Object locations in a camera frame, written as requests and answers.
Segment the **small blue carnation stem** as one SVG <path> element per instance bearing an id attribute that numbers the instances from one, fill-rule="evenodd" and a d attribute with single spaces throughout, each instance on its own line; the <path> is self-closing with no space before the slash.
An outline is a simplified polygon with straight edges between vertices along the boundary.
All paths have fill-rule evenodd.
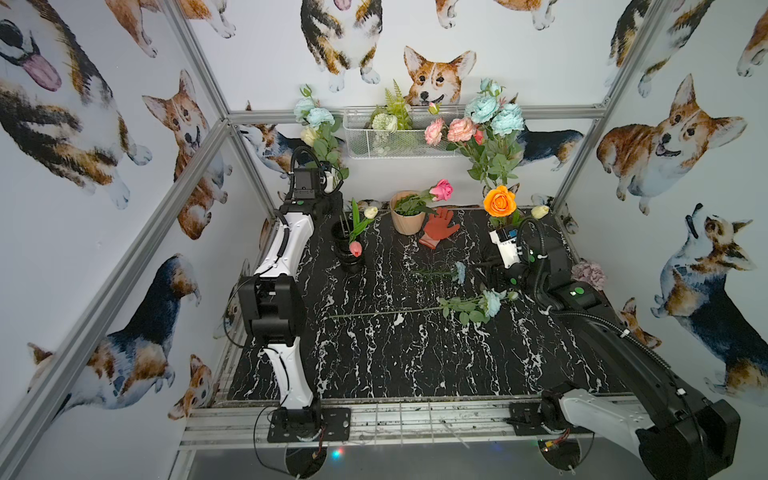
<path id="1" fill-rule="evenodd" d="M 412 274 L 416 277 L 422 278 L 425 281 L 443 281 L 450 280 L 451 282 L 463 285 L 466 280 L 467 267 L 464 263 L 456 261 L 447 266 L 443 266 L 436 269 L 418 269 L 413 270 Z"/>

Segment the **blue and yellow rose spray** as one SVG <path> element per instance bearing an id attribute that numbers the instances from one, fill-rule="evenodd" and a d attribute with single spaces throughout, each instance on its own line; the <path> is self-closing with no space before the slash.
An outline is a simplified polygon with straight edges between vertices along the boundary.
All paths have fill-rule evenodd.
<path id="1" fill-rule="evenodd" d="M 341 118 L 322 107 L 313 97 L 309 85 L 299 88 L 301 97 L 296 102 L 293 113 L 303 126 L 302 141 L 309 146 L 319 161 L 327 162 L 338 170 L 338 176 L 346 180 L 349 169 L 342 162 L 342 141 L 335 133 L 341 126 Z"/>

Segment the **light blue rose spray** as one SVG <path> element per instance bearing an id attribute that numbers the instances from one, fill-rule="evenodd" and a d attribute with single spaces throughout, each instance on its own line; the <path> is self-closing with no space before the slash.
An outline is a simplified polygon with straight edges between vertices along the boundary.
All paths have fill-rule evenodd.
<path id="1" fill-rule="evenodd" d="M 446 319 L 457 318 L 462 325 L 471 323 L 486 324 L 500 313 L 503 306 L 511 304 L 519 299 L 520 294 L 514 290 L 501 292 L 484 290 L 481 294 L 474 297 L 439 298 L 437 300 L 437 305 L 432 307 L 335 314 L 327 316 L 326 319 L 350 320 L 389 315 L 400 317 L 410 314 L 439 312 Z"/>

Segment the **magenta pink rose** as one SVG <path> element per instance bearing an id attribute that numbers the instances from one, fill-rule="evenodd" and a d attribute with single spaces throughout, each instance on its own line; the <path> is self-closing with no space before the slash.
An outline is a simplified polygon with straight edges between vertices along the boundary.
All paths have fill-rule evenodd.
<path id="1" fill-rule="evenodd" d="M 432 203 L 450 200 L 453 186 L 446 179 L 439 180 L 434 186 L 412 194 L 394 202 L 393 210 L 402 216 L 415 216 L 421 213 L 433 212 Z"/>

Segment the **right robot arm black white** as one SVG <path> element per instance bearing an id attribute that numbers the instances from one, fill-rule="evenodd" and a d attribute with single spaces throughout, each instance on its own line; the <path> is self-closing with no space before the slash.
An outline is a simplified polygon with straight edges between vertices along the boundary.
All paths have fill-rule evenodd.
<path id="1" fill-rule="evenodd" d="M 606 361 L 644 411 L 598 398 L 572 382 L 547 389 L 535 410 L 514 413 L 512 424 L 566 435 L 588 430 L 639 458 L 656 479 L 709 479 L 734 461 L 740 416 L 712 402 L 623 327 L 607 299 L 570 277 L 568 255 L 526 217 L 489 233 L 496 251 L 486 262 L 493 280 L 534 301 Z"/>

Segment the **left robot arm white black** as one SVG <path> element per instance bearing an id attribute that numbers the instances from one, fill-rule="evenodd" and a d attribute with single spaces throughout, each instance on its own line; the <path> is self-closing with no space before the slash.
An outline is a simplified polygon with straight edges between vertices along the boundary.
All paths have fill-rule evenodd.
<path id="1" fill-rule="evenodd" d="M 298 436 L 318 432 L 322 413 L 301 358 L 307 308 L 297 272 L 304 248 L 314 234 L 316 218 L 336 192 L 333 169 L 324 166 L 312 148 L 295 148 L 288 193 L 275 212 L 273 243 L 237 292 L 245 331 L 270 361 L 279 388 L 273 424 Z"/>

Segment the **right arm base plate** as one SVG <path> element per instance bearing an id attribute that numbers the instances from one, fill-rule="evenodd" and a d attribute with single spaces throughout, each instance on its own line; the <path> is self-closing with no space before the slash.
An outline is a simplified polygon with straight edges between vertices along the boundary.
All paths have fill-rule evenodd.
<path id="1" fill-rule="evenodd" d="M 513 402 L 505 422 L 518 436 L 561 435 L 568 424 L 557 407 L 547 400 Z"/>

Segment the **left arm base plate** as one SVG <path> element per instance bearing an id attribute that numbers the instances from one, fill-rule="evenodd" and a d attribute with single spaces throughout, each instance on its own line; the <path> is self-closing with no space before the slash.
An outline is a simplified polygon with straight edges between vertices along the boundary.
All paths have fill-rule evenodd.
<path id="1" fill-rule="evenodd" d="M 350 438 L 352 411 L 349 408 L 320 410 L 277 409 L 270 420 L 269 443 L 307 443 L 347 441 Z"/>

